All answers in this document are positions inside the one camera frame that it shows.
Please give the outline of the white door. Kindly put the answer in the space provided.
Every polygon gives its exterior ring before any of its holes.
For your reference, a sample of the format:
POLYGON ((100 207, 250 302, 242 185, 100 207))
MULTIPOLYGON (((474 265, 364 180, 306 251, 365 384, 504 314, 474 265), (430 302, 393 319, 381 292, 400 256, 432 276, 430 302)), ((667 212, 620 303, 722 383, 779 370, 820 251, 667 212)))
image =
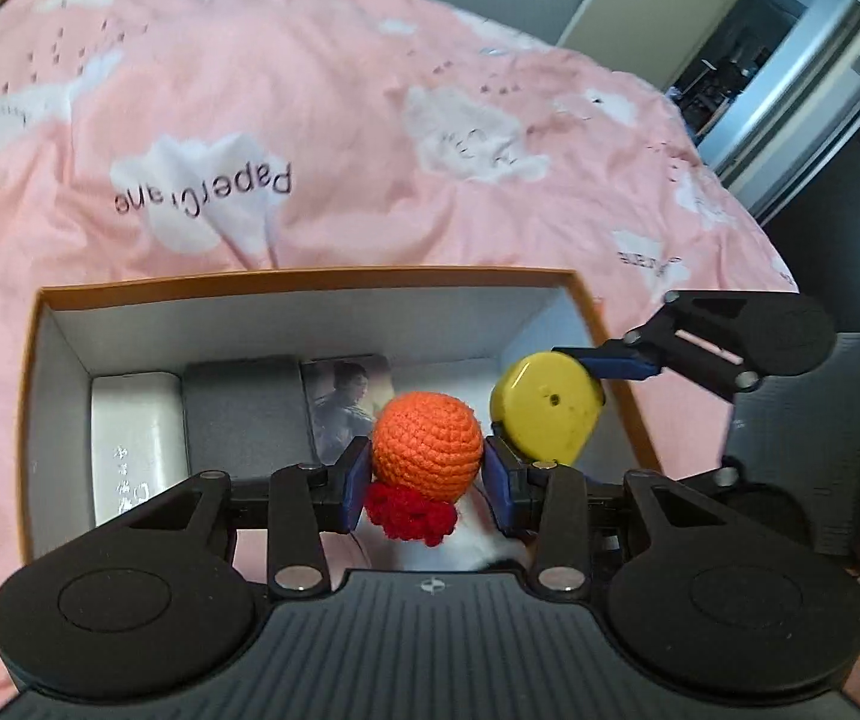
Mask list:
POLYGON ((700 154, 763 221, 859 127, 860 0, 814 0, 709 129, 700 154))

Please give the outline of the pink patterned duvet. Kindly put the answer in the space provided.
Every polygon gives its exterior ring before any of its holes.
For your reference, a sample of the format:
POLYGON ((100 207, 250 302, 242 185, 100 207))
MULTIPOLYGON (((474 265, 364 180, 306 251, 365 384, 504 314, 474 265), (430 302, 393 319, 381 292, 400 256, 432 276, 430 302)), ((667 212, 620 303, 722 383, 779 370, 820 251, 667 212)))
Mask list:
MULTIPOLYGON (((39 289, 350 265, 573 270, 623 332, 669 289, 793 288, 630 73, 433 0, 0 8, 0 583, 39 289)), ((0 704, 11 683, 0 663, 0 704)))

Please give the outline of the dark grey square box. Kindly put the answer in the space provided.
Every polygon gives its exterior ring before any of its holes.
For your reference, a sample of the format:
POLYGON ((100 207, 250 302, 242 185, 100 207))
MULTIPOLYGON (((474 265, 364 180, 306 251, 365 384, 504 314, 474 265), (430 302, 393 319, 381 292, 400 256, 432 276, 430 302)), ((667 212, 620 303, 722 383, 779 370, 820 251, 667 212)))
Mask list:
POLYGON ((195 364, 182 376, 192 473, 269 478, 317 465, 298 361, 288 356, 195 364))

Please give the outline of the white case in box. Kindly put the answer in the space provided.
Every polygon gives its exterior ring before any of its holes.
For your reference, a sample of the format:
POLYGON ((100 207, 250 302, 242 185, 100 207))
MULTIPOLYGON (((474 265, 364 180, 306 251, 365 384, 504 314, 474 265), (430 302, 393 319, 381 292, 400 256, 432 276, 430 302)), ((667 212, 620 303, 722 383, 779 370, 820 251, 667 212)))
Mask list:
POLYGON ((189 475, 181 379, 169 372, 91 384, 91 494, 103 525, 189 475))

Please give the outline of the orange crochet octopus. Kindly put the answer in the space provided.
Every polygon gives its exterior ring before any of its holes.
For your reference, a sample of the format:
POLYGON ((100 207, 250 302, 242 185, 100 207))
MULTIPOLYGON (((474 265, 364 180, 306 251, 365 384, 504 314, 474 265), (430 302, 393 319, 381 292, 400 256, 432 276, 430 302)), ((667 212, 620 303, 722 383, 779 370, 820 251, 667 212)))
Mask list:
POLYGON ((483 456, 484 434, 464 401, 435 392, 398 395, 371 434, 366 515, 388 538, 436 548, 454 532, 456 502, 483 456))

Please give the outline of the yellow tape measure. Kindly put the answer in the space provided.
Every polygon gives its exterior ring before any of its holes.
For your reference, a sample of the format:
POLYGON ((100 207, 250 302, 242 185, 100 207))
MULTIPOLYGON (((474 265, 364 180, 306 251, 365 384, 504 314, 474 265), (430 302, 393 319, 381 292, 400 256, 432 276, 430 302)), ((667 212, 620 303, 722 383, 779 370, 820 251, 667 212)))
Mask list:
POLYGON ((530 461, 573 466, 606 405, 599 380, 558 351, 540 351, 506 369, 490 395, 490 419, 530 461))

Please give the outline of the photo card box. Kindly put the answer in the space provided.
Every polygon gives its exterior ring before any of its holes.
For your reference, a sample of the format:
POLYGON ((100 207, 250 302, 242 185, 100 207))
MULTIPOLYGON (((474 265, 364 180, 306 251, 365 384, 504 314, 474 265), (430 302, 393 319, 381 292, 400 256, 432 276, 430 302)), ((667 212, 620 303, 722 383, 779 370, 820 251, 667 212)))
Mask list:
POLYGON ((332 465, 355 437, 368 437, 395 397, 384 356, 316 359, 301 366, 317 460, 332 465))

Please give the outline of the orange cardboard box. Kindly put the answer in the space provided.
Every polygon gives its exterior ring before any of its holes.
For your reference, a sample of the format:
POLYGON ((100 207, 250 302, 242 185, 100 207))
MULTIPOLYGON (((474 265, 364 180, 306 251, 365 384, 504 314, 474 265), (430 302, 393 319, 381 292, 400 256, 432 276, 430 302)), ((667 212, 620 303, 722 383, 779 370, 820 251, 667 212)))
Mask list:
POLYGON ((517 361, 609 338, 580 278, 521 268, 252 271, 39 291, 18 426, 34 559, 217 466, 320 463, 395 395, 487 419, 517 361))

